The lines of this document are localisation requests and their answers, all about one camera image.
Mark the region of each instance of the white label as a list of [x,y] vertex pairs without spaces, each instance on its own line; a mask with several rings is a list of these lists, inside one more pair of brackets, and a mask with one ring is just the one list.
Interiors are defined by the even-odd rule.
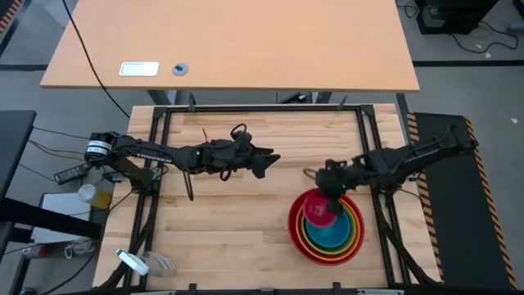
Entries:
[[100,152],[104,155],[107,155],[107,150],[105,148],[100,147],[88,147],[88,150],[86,152]]
[[123,77],[155,77],[160,63],[153,61],[126,61],[120,67]]
[[111,145],[109,143],[104,143],[100,140],[91,140],[88,142],[88,146],[89,147],[96,146],[96,147],[103,147],[103,148],[111,149]]

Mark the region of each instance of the red bowl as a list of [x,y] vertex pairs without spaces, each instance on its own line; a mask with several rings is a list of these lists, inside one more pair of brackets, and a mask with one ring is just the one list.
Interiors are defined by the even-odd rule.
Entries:
[[347,254],[348,254],[347,252],[344,252],[344,253],[341,253],[341,254],[338,255],[338,256],[345,256],[343,259],[336,260],[336,261],[326,261],[326,260],[322,260],[320,258],[322,258],[324,256],[324,257],[327,257],[328,259],[332,259],[333,257],[336,257],[336,256],[328,256],[326,254],[323,254],[321,252],[318,252],[318,251],[314,250],[311,247],[305,248],[307,246],[305,246],[301,242],[301,240],[304,241],[304,237],[299,237],[299,234],[301,234],[301,233],[297,232],[297,230],[296,230],[296,218],[297,218],[297,215],[299,215],[299,213],[300,213],[300,209],[302,207],[302,204],[304,203],[304,199],[305,199],[306,195],[307,195],[307,193],[304,193],[304,194],[300,195],[293,202],[293,204],[291,205],[291,209],[289,211],[289,215],[287,217],[288,233],[289,233],[289,235],[291,237],[291,241],[293,242],[293,245],[295,245],[295,248],[303,256],[305,256],[308,260],[312,261],[313,263],[319,264],[321,266],[338,266],[338,265],[340,265],[342,263],[347,262],[351,258],[353,258],[356,255],[356,253],[359,251],[359,249],[362,247],[362,243],[364,242],[364,220],[362,218],[362,214],[360,213],[359,208],[355,205],[355,203],[350,198],[348,198],[347,196],[342,196],[344,201],[347,204],[349,204],[351,206],[351,208],[353,209],[353,211],[356,213],[357,220],[360,223],[359,240],[357,242],[356,247],[350,247],[350,249],[352,249],[351,250],[352,253],[349,256],[347,256]]

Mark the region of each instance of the gray floor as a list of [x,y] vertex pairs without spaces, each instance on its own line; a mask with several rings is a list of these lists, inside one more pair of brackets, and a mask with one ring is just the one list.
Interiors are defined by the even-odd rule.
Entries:
[[[9,47],[0,58],[0,64],[46,64],[51,59],[63,29],[43,9],[44,0],[33,0],[13,36]],[[457,47],[450,36],[422,36],[415,19],[408,19],[403,11],[400,17],[408,40],[411,56],[415,61],[438,60],[486,60],[524,59],[524,46],[516,51],[494,47],[490,58],[484,54],[465,52]],[[510,0],[500,0],[486,17],[495,28],[503,30],[512,20],[521,20]],[[493,35],[485,29],[477,29],[472,37],[461,37],[465,46],[477,48],[500,40],[512,42],[510,38]],[[2,110],[32,109],[38,113],[35,125],[64,132],[89,135],[93,131],[115,130],[124,132],[127,119],[111,104],[99,90],[50,90],[38,84],[43,72],[0,72],[0,94]],[[418,68],[421,92],[407,95],[410,111],[460,114],[470,116],[476,135],[481,143],[481,155],[492,188],[496,209],[504,230],[508,251],[513,263],[517,282],[524,284],[524,247],[522,224],[524,207],[522,191],[524,183],[524,68]],[[130,112],[133,106],[152,104],[145,91],[111,91],[123,108]],[[278,93],[279,98],[290,92]],[[273,103],[275,92],[195,91],[198,103]],[[334,93],[332,100],[338,102],[344,95],[348,102],[395,102],[394,94],[385,93]],[[514,124],[511,118],[520,120]],[[82,152],[83,140],[62,138],[59,135],[34,131],[31,138],[50,148],[72,149]],[[74,161],[49,157],[36,148],[25,149],[21,163],[51,176],[71,167]],[[96,182],[97,171],[86,182]],[[58,187],[48,180],[24,169],[18,169],[8,191],[13,197],[30,204],[37,204],[42,193],[68,193],[78,188],[78,183]],[[111,186],[103,184],[104,189]],[[21,247],[12,243],[8,250]],[[85,257],[74,260],[56,258],[33,261],[29,268],[26,285],[43,292],[75,272]],[[3,258],[0,266],[0,293],[7,292],[11,272],[20,259],[15,252]],[[79,277],[60,289],[59,293],[85,290],[90,287],[95,270],[94,259]]]

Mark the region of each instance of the desk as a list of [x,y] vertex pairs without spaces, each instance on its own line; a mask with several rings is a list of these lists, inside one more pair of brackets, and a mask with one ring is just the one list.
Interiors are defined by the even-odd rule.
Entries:
[[[73,18],[111,89],[418,91],[392,1],[88,0]],[[160,69],[120,77],[124,61]],[[189,72],[173,75],[177,63]],[[100,87],[71,25],[41,85]]]
[[[320,110],[322,106],[303,107]],[[148,140],[153,109],[133,109],[129,135]],[[378,104],[374,110],[382,146],[405,145],[395,105]],[[245,170],[233,174],[227,182],[219,180],[218,175],[193,176],[194,202],[187,199],[181,173],[171,168],[162,179],[152,251],[170,256],[178,267],[178,274],[172,279],[150,277],[147,289],[187,289],[190,283],[197,283],[199,289],[330,288],[334,281],[341,282],[343,288],[386,287],[368,187],[349,193],[362,211],[366,226],[364,245],[351,261],[335,267],[312,264],[292,246],[287,235],[291,203],[314,186],[313,181],[302,174],[302,169],[319,168],[328,158],[349,160],[363,152],[355,113],[174,113],[168,144],[180,147],[201,143],[204,141],[202,128],[210,139],[227,138],[230,129],[241,122],[246,123],[253,135],[254,145],[274,148],[282,158],[266,171],[264,179],[256,179]],[[157,139],[161,132],[162,124],[157,130]],[[139,159],[133,161],[142,164]],[[406,183],[404,189],[416,193],[413,183]],[[118,202],[129,190],[129,184],[117,185],[113,202]],[[136,196],[131,196],[110,214],[93,285],[103,283],[119,264],[115,251],[129,247],[136,205]],[[438,280],[420,201],[398,192],[395,205],[404,245],[417,263]],[[400,281],[396,255],[392,257],[395,277]]]

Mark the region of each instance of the wooden table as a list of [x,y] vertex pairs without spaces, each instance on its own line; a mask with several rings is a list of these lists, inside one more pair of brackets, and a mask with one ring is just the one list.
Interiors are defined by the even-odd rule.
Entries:
[[[375,111],[382,145],[403,146],[395,105],[378,104]],[[128,134],[147,140],[152,112],[153,107],[135,107]],[[334,281],[341,282],[343,288],[386,287],[368,187],[349,193],[362,211],[366,229],[364,244],[351,261],[335,267],[315,265],[292,246],[287,234],[291,203],[314,187],[302,169],[318,169],[328,158],[349,160],[362,153],[355,113],[175,113],[171,117],[168,144],[180,147],[201,143],[202,128],[210,138],[228,138],[230,129],[241,122],[247,124],[256,146],[274,148],[282,158],[266,171],[264,179],[256,179],[246,170],[233,174],[227,182],[219,180],[217,175],[194,176],[194,202],[187,199],[181,173],[170,169],[162,179],[152,250],[170,256],[178,274],[172,279],[150,277],[147,289],[187,289],[190,283],[197,283],[199,289],[331,288]],[[413,183],[405,184],[404,189],[416,193]],[[113,202],[118,202],[129,190],[128,184],[117,185]],[[131,196],[111,212],[94,285],[104,282],[118,265],[115,251],[129,247],[136,203],[137,197]],[[404,245],[419,265],[438,280],[420,201],[399,192],[395,204]],[[396,255],[392,257],[395,277],[399,279]]]
[[[73,18],[107,88],[418,91],[393,1],[82,0]],[[124,61],[160,69],[120,77]],[[100,87],[71,25],[41,85]]]

